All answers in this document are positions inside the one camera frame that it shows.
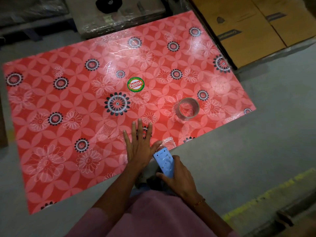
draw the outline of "bracelet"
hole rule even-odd
[[[193,207],[195,208],[196,206],[198,206],[199,204],[205,202],[205,199],[203,198],[201,201],[197,202]]]

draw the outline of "cardboard box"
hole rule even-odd
[[[253,0],[283,42],[292,46],[316,36],[316,19],[302,0]]]
[[[285,48],[251,0],[192,0],[237,68]]]

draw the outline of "shirt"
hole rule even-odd
[[[128,208],[113,225],[100,208],[91,208],[66,237],[216,237],[211,229],[179,198],[160,191],[146,191],[130,198]],[[238,237],[231,232],[228,237]]]

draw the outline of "round green sticker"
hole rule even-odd
[[[139,92],[144,89],[145,83],[142,78],[139,77],[132,77],[127,82],[127,87],[132,92]]]

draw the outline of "blue tape dispenser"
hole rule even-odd
[[[165,147],[156,152],[153,156],[163,173],[167,177],[173,178],[174,160],[168,149]]]

